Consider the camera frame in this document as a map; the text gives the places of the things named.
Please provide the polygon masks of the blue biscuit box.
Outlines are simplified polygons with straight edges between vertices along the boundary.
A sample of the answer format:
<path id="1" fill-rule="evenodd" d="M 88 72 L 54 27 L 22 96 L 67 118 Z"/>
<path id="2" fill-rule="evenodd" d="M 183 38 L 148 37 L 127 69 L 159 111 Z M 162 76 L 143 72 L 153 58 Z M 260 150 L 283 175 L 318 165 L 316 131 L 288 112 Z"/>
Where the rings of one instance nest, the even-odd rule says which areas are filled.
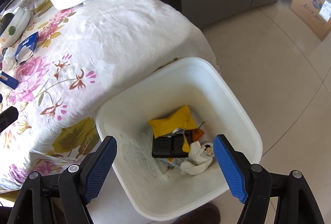
<path id="1" fill-rule="evenodd" d="M 16 49 L 14 58 L 17 64 L 23 64 L 34 55 L 38 43 L 39 33 L 35 32 L 23 40 Z"/>

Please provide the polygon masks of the white tissue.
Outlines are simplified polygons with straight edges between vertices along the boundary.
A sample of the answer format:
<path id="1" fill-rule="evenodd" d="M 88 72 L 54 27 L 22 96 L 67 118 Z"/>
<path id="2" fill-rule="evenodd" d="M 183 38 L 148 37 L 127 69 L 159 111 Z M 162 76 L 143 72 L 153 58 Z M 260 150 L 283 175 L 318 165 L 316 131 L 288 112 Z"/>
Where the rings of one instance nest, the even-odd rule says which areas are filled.
<path id="1" fill-rule="evenodd" d="M 5 47 L 2 50 L 2 56 L 3 56 L 2 70 L 3 71 L 8 72 L 8 71 L 14 69 L 15 67 L 17 67 L 17 62 L 15 60 L 15 52 L 16 52 L 16 49 L 13 47 Z"/>

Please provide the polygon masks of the cardboard box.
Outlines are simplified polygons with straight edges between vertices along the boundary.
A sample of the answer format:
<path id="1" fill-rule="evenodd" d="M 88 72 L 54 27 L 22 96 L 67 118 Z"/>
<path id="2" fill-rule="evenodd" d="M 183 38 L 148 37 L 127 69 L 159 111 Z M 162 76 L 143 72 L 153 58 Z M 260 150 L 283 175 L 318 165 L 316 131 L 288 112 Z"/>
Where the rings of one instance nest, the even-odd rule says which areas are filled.
<path id="1" fill-rule="evenodd" d="M 330 0 L 292 0 L 290 9 L 322 41 L 330 32 Z"/>

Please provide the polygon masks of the dark green pumpkin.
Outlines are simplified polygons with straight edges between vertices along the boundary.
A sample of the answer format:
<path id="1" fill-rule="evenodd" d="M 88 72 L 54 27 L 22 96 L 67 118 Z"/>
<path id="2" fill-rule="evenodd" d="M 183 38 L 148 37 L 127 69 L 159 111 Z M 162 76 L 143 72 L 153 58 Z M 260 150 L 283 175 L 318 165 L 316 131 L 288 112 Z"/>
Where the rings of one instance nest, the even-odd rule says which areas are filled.
<path id="1" fill-rule="evenodd" d="M 15 15 L 13 13 L 7 13 L 7 14 L 3 15 L 3 17 L 1 18 L 1 22 L 0 22 L 0 35 L 2 35 L 3 32 L 6 30 L 6 28 L 11 23 L 14 16 Z"/>

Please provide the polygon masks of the printed paper wrapper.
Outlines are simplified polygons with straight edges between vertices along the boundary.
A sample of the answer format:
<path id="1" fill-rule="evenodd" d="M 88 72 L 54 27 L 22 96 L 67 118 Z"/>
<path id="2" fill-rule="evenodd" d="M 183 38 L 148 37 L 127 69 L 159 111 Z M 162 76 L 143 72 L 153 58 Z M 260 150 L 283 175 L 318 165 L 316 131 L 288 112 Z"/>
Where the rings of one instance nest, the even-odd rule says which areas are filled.
<path id="1" fill-rule="evenodd" d="M 207 170 L 214 158 L 213 143 L 199 141 L 190 144 L 190 153 L 180 165 L 182 175 L 198 175 Z"/>

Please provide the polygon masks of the black plastic tray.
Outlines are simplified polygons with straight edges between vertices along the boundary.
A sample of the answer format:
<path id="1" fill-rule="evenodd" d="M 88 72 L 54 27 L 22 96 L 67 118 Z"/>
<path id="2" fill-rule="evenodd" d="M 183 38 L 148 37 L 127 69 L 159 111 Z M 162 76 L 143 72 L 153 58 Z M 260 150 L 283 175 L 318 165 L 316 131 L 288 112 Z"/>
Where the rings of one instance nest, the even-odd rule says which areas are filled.
<path id="1" fill-rule="evenodd" d="M 183 144 L 182 134 L 170 138 L 153 138 L 151 155 L 153 158 L 186 158 L 188 153 L 182 150 Z"/>

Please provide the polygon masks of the yellow bag in bin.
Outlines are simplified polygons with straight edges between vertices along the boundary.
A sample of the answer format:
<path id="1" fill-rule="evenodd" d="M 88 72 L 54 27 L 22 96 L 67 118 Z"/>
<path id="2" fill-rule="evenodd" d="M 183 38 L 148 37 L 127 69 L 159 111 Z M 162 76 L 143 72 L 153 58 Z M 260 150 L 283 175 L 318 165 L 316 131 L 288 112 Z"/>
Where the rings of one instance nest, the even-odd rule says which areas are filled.
<path id="1" fill-rule="evenodd" d="M 198 128 L 188 105 L 182 106 L 169 117 L 149 120 L 148 124 L 153 130 L 154 138 L 170 134 L 178 128 L 184 130 L 194 130 Z"/>

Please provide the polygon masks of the floral tablecloth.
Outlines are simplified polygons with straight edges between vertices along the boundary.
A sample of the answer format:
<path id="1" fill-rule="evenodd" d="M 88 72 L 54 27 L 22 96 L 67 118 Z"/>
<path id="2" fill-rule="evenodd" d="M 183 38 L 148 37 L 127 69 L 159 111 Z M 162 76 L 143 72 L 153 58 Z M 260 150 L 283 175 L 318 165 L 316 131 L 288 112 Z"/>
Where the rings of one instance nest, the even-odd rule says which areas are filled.
<path id="1" fill-rule="evenodd" d="M 31 171 L 61 172 L 99 142 L 94 113 L 108 98 L 185 57 L 216 66 L 203 33 L 160 0 L 93 0 L 57 10 L 50 0 L 15 0 L 28 8 L 22 34 L 39 36 L 33 56 L 4 72 L 1 109 L 18 119 L 1 133 L 1 194 L 22 187 Z"/>

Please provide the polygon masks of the white trash bin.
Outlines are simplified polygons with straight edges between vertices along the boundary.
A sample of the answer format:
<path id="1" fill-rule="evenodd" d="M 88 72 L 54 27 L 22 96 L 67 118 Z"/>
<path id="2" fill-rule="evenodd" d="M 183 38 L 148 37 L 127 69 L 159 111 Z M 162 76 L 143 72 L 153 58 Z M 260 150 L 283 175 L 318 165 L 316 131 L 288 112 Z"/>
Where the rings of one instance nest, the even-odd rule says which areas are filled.
<path id="1" fill-rule="evenodd" d="M 247 113 L 220 74 L 201 58 L 171 63 L 102 104 L 99 136 L 117 142 L 113 170 L 135 210 L 167 221 L 223 194 L 227 183 L 216 161 L 189 175 L 166 168 L 172 133 L 180 157 L 223 134 L 248 160 L 261 160 L 263 145 Z"/>

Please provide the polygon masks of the torn blue box piece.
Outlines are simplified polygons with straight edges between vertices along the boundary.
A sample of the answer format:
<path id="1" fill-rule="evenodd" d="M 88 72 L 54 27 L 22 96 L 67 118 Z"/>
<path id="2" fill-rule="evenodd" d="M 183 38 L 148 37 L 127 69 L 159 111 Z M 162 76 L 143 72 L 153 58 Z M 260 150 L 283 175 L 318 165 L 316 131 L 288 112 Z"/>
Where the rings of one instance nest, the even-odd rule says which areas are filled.
<path id="1" fill-rule="evenodd" d="M 19 84 L 17 79 L 11 77 L 10 75 L 6 74 L 3 71 L 1 71 L 0 74 L 0 82 L 11 89 L 16 89 Z"/>

